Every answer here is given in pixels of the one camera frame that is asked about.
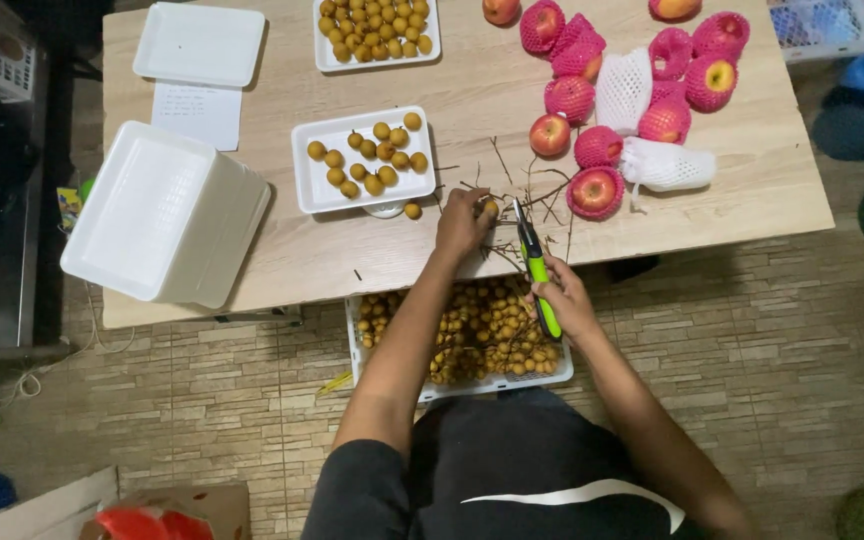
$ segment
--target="tiled floor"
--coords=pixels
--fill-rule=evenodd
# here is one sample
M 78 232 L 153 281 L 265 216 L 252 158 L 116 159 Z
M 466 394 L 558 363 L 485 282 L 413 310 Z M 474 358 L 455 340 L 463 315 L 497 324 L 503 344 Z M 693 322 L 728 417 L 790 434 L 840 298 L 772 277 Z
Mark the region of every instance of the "tiled floor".
M 830 77 L 801 78 L 806 119 Z M 102 160 L 101 87 L 78 90 L 75 162 L 90 175 Z M 776 538 L 833 537 L 835 502 L 864 485 L 864 163 L 818 160 L 834 230 L 669 254 L 617 286 L 586 269 L 612 337 Z M 77 279 L 66 289 L 66 334 L 81 345 L 86 290 Z M 90 293 L 101 312 L 100 290 Z M 0 471 L 24 497 L 107 464 L 126 492 L 247 481 L 255 537 L 298 537 L 350 395 L 315 397 L 349 366 L 342 304 L 305 315 L 300 327 L 138 327 L 125 351 L 93 347 L 57 364 L 41 395 L 4 411 Z M 117 349 L 130 332 L 101 336 Z M 555 390 L 601 421 L 577 367 Z

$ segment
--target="green shears handle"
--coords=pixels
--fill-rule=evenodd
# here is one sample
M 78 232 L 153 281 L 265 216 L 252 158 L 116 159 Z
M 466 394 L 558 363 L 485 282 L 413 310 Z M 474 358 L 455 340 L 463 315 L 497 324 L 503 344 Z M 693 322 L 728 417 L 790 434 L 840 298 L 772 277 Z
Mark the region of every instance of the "green shears handle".
M 525 255 L 525 246 L 522 246 L 522 255 Z M 525 257 L 529 265 L 529 275 L 532 276 L 532 281 L 535 283 L 543 283 L 549 281 L 549 275 L 546 273 L 546 260 L 542 257 Z M 562 339 L 562 327 L 559 326 L 559 320 L 555 318 L 555 313 L 552 311 L 552 306 L 544 298 L 535 297 L 538 301 L 538 324 L 542 326 L 542 331 L 545 335 L 554 341 Z

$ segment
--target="light wood tabletop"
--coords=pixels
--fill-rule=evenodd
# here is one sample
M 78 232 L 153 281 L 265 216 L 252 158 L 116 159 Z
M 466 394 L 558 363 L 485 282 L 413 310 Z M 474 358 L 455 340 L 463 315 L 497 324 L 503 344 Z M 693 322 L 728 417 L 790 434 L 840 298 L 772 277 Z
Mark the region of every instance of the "light wood tabletop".
M 306 215 L 299 210 L 290 133 L 294 126 L 396 106 L 425 109 L 443 195 L 460 182 L 492 192 L 533 198 L 557 188 L 554 173 L 524 172 L 534 160 L 528 130 L 545 113 L 543 90 L 551 79 L 548 62 L 528 55 L 519 29 L 493 26 L 479 2 L 438 0 L 442 55 L 437 61 L 325 75 L 315 65 L 312 8 L 306 1 L 212 0 L 198 2 L 258 10 L 269 21 L 258 73 L 242 98 L 240 143 L 235 160 L 273 185 L 274 196 L 259 226 L 229 301 L 218 313 L 341 299 L 357 294 L 408 288 L 419 276 L 435 244 L 439 209 L 428 197 L 423 215 L 381 220 L 361 208 Z M 523 4 L 531 5 L 531 0 Z M 580 2 L 559 0 L 570 19 L 579 9 L 607 41 L 606 54 L 647 46 L 666 24 L 653 20 L 645 0 Z M 693 113 L 685 147 L 714 152 L 718 174 L 709 188 L 653 194 L 643 190 L 648 213 L 632 212 L 628 193 L 618 214 L 602 223 L 576 216 L 564 196 L 544 220 L 533 215 L 540 237 L 550 239 L 553 255 L 570 264 L 590 264 L 819 231 L 834 227 L 832 213 L 786 65 L 765 2 L 706 0 L 702 13 L 679 26 L 689 32 L 705 17 L 732 10 L 751 25 L 749 44 L 738 63 L 739 82 L 731 101 L 714 114 Z M 108 151 L 126 120 L 149 122 L 154 83 L 132 70 L 147 10 L 104 19 L 104 144 Z M 508 167 L 511 184 L 490 141 Z M 571 153 L 534 169 L 578 171 Z M 518 241 L 516 228 L 496 228 L 491 244 Z M 515 272 L 509 261 L 476 254 L 460 278 Z M 107 328 L 202 317 L 214 313 L 192 304 L 149 303 L 110 289 L 104 291 Z

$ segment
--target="person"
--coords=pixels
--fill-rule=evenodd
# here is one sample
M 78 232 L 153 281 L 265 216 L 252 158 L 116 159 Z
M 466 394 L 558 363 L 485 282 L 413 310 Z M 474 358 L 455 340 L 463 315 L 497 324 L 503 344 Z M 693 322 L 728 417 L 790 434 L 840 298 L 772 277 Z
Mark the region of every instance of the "person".
M 487 194 L 449 193 L 435 248 L 342 415 L 301 537 L 756 537 L 725 478 L 610 342 L 582 280 L 552 256 L 553 282 L 526 301 L 545 299 L 587 359 L 615 435 L 547 390 L 433 404 L 413 425 L 452 282 L 497 217 L 474 216 Z

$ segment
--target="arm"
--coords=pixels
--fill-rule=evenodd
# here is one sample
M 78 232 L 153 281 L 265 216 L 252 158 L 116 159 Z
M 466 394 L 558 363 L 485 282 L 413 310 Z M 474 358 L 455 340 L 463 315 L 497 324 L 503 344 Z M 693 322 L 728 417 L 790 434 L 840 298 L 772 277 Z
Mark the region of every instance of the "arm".
M 703 528 L 726 538 L 756 537 L 732 487 L 609 340 L 579 276 L 558 258 L 545 261 L 560 287 L 534 283 L 527 300 L 536 294 L 544 298 L 588 360 L 608 417 L 638 471 Z
M 462 259 L 485 238 L 493 211 L 474 217 L 486 188 L 453 189 L 438 219 L 436 247 L 392 317 L 342 414 L 333 450 L 356 439 L 388 444 L 408 456 L 416 403 L 422 391 L 439 320 Z

